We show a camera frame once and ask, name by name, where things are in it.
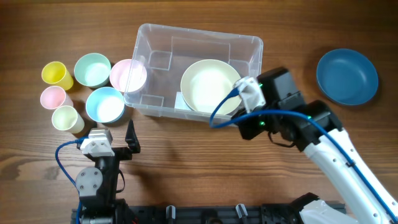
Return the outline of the light blue bowl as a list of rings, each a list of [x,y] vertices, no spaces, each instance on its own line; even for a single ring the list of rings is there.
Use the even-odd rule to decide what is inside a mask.
[[[93,91],[86,100],[86,113],[98,123],[113,123],[124,113],[124,98],[113,87],[101,87]]]

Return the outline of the cream plate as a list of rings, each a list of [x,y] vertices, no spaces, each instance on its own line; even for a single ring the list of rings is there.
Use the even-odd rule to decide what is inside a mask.
[[[190,109],[212,113],[240,78],[229,64],[205,59],[193,63],[184,71],[180,90]]]

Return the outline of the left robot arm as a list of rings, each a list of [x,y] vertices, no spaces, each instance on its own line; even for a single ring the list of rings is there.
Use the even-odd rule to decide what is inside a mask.
[[[139,223],[126,201],[116,198],[124,190],[118,189],[118,178],[124,177],[120,162],[130,161],[133,154],[141,151],[133,121],[126,131],[127,146],[112,147],[112,141],[110,130],[93,128],[77,145],[95,165],[81,170],[75,179],[80,205],[73,223]]]

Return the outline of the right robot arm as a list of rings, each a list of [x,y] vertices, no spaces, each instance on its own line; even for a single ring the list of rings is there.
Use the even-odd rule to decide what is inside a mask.
[[[314,194],[294,201],[288,212],[299,223],[397,223],[397,201],[382,186],[353,146],[336,114],[320,100],[306,103],[283,67],[233,85],[244,108],[232,117],[245,140],[280,133],[328,177],[355,218],[330,210]]]

